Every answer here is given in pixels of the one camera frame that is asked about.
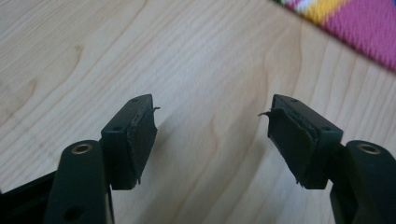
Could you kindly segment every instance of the wood grain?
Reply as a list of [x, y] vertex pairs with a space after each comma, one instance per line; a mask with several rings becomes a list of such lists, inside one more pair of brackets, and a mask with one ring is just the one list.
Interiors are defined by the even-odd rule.
[[0, 1], [0, 187], [152, 93], [159, 128], [117, 223], [334, 223], [266, 137], [275, 93], [396, 155], [396, 76], [271, 1]]

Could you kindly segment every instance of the small hole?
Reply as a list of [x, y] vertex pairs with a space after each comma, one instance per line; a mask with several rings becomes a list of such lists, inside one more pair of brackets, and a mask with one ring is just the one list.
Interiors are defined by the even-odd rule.
[[64, 213], [64, 220], [76, 221], [79, 220], [84, 214], [85, 209], [82, 206], [73, 206]]
[[370, 146], [370, 145], [360, 144], [360, 145], [358, 145], [358, 148], [360, 150], [362, 150], [363, 152], [373, 154], [373, 155], [378, 155], [381, 153], [380, 149], [378, 149], [377, 147], [374, 147], [374, 146]]
[[72, 149], [72, 153], [73, 154], [83, 154], [88, 152], [89, 150], [92, 149], [92, 145], [91, 144], [81, 144], [79, 146], [76, 146]]

